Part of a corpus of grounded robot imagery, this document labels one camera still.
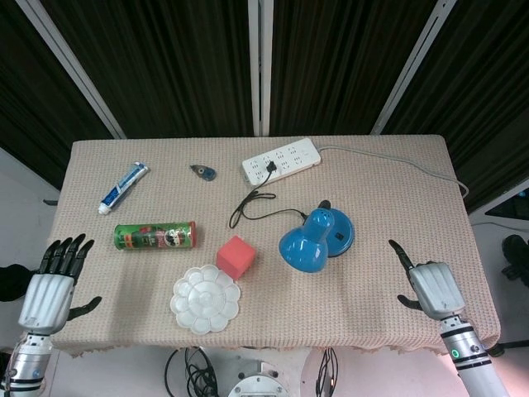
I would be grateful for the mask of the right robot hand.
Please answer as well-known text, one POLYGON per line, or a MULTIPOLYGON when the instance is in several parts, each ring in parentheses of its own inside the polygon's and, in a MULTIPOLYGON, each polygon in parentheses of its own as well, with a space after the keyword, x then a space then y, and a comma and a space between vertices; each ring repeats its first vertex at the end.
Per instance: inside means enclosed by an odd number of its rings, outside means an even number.
POLYGON ((398 301, 408 309, 420 310, 434 320, 459 316, 465 301, 450 267, 445 262, 428 261, 414 265, 405 250, 394 240, 388 241, 403 266, 417 298, 399 294, 398 301))

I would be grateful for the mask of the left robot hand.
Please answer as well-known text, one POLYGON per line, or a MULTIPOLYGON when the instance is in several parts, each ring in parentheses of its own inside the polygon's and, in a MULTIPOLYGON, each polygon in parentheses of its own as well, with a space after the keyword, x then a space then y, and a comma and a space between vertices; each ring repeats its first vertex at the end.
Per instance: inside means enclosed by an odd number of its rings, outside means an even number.
POLYGON ((56 240, 46 249, 39 269, 31 277, 18 324, 28 333, 50 336, 75 318, 92 312, 101 302, 96 296, 73 307, 74 291, 94 240, 85 234, 56 240))

